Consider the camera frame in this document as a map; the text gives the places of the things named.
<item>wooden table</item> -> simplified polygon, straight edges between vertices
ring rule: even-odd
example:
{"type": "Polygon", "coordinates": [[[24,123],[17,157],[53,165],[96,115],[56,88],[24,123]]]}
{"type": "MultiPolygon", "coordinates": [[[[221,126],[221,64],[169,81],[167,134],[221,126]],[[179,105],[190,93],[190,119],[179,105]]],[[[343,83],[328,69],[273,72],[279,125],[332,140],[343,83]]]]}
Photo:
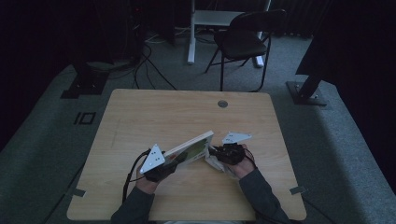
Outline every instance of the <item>wooden table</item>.
{"type": "MultiPolygon", "coordinates": [[[[109,220],[121,205],[134,160],[158,144],[169,150],[212,130],[213,146],[227,132],[251,133],[244,141],[289,218],[306,217],[271,97],[266,93],[114,90],[102,118],[67,216],[109,220]],[[228,106],[218,106],[223,100],[228,106]]],[[[205,160],[177,169],[157,188],[151,220],[253,220],[237,180],[205,160]]]]}

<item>wire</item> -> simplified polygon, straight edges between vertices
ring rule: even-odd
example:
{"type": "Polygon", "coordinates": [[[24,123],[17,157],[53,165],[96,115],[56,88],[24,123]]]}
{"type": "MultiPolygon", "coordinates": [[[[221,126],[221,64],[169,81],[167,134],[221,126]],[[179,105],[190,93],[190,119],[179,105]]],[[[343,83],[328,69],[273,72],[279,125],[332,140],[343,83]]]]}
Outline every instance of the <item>wire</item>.
{"type": "Polygon", "coordinates": [[[131,62],[129,62],[129,63],[117,65],[117,66],[112,66],[112,67],[109,67],[109,68],[98,68],[98,67],[95,67],[95,66],[92,66],[92,65],[89,65],[89,67],[94,72],[112,73],[112,72],[120,72],[120,71],[129,70],[129,69],[133,68],[134,65],[131,62]]]}
{"type": "MultiPolygon", "coordinates": [[[[76,171],[76,173],[74,174],[72,180],[70,181],[70,183],[67,185],[67,191],[69,191],[70,187],[72,186],[72,184],[74,183],[74,181],[76,180],[78,174],[81,172],[82,168],[84,167],[85,162],[82,163],[82,165],[78,168],[78,170],[76,171]]],[[[61,204],[62,200],[64,199],[64,196],[66,195],[66,193],[64,193],[62,195],[62,197],[58,200],[58,202],[52,207],[52,209],[50,210],[49,214],[46,216],[46,218],[41,222],[43,224],[47,223],[47,221],[50,219],[50,217],[52,216],[52,214],[55,212],[55,210],[58,208],[59,204],[61,204]]]]}
{"type": "Polygon", "coordinates": [[[115,80],[115,79],[119,79],[119,78],[122,78],[122,77],[126,77],[126,76],[130,75],[133,71],[134,71],[134,69],[132,69],[131,71],[128,71],[125,74],[122,74],[122,75],[120,75],[118,77],[108,77],[107,79],[108,80],[115,80]]]}
{"type": "Polygon", "coordinates": [[[132,178],[132,174],[134,173],[134,168],[136,167],[137,163],[139,162],[139,160],[144,157],[147,156],[151,151],[151,148],[149,148],[148,150],[146,150],[145,152],[143,152],[142,154],[140,154],[140,156],[137,157],[137,159],[134,161],[134,165],[131,168],[131,172],[129,172],[129,174],[126,177],[125,180],[125,184],[122,190],[122,202],[124,203],[126,200],[126,194],[128,192],[128,187],[129,187],[129,183],[131,183],[131,178],[132,178]]]}
{"type": "Polygon", "coordinates": [[[148,82],[149,82],[149,84],[151,85],[152,89],[155,90],[155,86],[154,86],[154,84],[152,84],[152,81],[151,81],[151,79],[149,78],[149,68],[148,68],[148,64],[145,63],[145,66],[146,66],[146,77],[147,77],[147,79],[148,79],[148,82]]]}
{"type": "Polygon", "coordinates": [[[175,91],[177,90],[177,88],[160,72],[160,70],[155,66],[155,64],[149,59],[149,56],[151,55],[151,47],[149,45],[147,45],[145,43],[145,46],[148,48],[149,50],[149,54],[148,56],[146,56],[144,53],[142,53],[143,57],[145,57],[145,61],[148,61],[149,63],[151,63],[151,65],[154,67],[154,69],[157,71],[157,73],[163,78],[163,80],[168,83],[175,91]]]}
{"type": "Polygon", "coordinates": [[[136,84],[136,87],[138,89],[140,89],[139,84],[137,83],[137,72],[139,71],[140,67],[142,66],[143,63],[145,63],[146,60],[143,60],[142,62],[140,62],[140,64],[136,67],[136,69],[134,70],[134,82],[132,83],[132,88],[134,87],[134,84],[136,84]]]}
{"type": "Polygon", "coordinates": [[[135,180],[130,180],[129,182],[131,183],[131,182],[135,182],[135,181],[137,181],[137,180],[139,180],[139,179],[143,179],[143,177],[144,176],[141,176],[141,177],[139,177],[139,178],[136,178],[135,180]]]}
{"type": "MultiPolygon", "coordinates": [[[[186,27],[186,28],[180,28],[180,32],[175,33],[175,37],[189,37],[188,34],[184,35],[186,33],[186,31],[190,30],[190,26],[186,27]]],[[[164,40],[163,38],[161,38],[160,35],[153,35],[152,37],[149,37],[147,40],[145,40],[146,43],[150,43],[150,44],[162,44],[167,42],[166,40],[164,40]],[[161,39],[161,41],[151,41],[154,38],[159,37],[161,39]]]]}
{"type": "Polygon", "coordinates": [[[251,163],[253,164],[254,169],[258,169],[258,167],[257,167],[257,165],[256,165],[256,162],[254,161],[254,156],[253,156],[253,154],[252,154],[247,148],[245,148],[245,151],[247,151],[247,153],[249,154],[249,156],[245,154],[245,157],[246,157],[248,160],[251,161],[251,163]]]}
{"type": "Polygon", "coordinates": [[[204,43],[204,44],[216,44],[216,42],[213,41],[213,40],[208,40],[208,39],[205,39],[205,38],[202,38],[202,37],[199,37],[199,36],[196,36],[195,39],[196,39],[198,42],[204,43]]]}

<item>forearm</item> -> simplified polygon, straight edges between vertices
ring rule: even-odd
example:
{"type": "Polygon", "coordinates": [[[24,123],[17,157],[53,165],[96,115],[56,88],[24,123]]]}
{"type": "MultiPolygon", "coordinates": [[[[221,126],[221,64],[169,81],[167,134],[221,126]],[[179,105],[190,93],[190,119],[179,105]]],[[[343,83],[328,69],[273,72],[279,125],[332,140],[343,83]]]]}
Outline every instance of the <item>forearm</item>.
{"type": "Polygon", "coordinates": [[[271,223],[266,222],[261,215],[281,223],[290,223],[288,216],[280,206],[279,200],[272,192],[271,186],[259,170],[254,170],[240,179],[239,184],[247,200],[258,213],[257,223],[271,223]]]}
{"type": "Polygon", "coordinates": [[[154,194],[147,194],[134,187],[126,201],[111,217],[113,224],[143,224],[149,221],[149,210],[154,201],[154,194]]]}

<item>gray carpet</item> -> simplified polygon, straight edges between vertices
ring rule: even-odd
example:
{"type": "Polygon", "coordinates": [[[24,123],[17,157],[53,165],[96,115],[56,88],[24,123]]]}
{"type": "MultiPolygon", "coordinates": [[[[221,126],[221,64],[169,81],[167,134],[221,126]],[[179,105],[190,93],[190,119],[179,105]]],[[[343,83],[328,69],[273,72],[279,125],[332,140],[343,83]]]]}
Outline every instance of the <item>gray carpet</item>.
{"type": "MultiPolygon", "coordinates": [[[[211,35],[200,37],[210,39],[211,35]]],[[[150,60],[178,90],[219,90],[219,67],[203,73],[215,45],[197,42],[195,64],[188,65],[189,39],[178,38],[174,46],[161,39],[151,41],[160,43],[148,43],[150,60]]],[[[319,210],[335,223],[395,223],[395,195],[336,88],[320,84],[329,103],[324,108],[295,105],[290,97],[285,82],[306,79],[294,74],[309,43],[295,36],[275,38],[262,89],[274,101],[297,181],[308,189],[304,197],[312,205],[305,203],[304,223],[331,223],[319,210]]],[[[250,91],[258,87],[262,70],[249,62],[244,67],[227,64],[225,72],[225,91],[250,91]]],[[[60,99],[76,75],[72,66],[52,81],[0,154],[2,219],[8,223],[78,223],[66,217],[69,185],[72,189],[78,182],[109,95],[117,88],[132,88],[133,73],[114,72],[102,95],[78,99],[60,99]],[[76,123],[78,113],[95,113],[93,123],[76,123]]],[[[172,89],[149,63],[137,71],[137,83],[141,89],[172,89]]]]}

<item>book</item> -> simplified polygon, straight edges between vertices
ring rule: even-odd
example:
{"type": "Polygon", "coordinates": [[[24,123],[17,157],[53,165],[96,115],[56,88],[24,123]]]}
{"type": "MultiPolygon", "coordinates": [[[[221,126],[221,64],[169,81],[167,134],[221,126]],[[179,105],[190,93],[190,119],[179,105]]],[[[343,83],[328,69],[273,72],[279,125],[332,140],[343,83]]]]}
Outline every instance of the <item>book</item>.
{"type": "Polygon", "coordinates": [[[184,166],[202,158],[210,146],[212,137],[213,132],[208,131],[192,138],[178,147],[174,147],[171,150],[166,151],[163,154],[165,157],[164,165],[173,163],[177,164],[177,166],[184,166]]]}

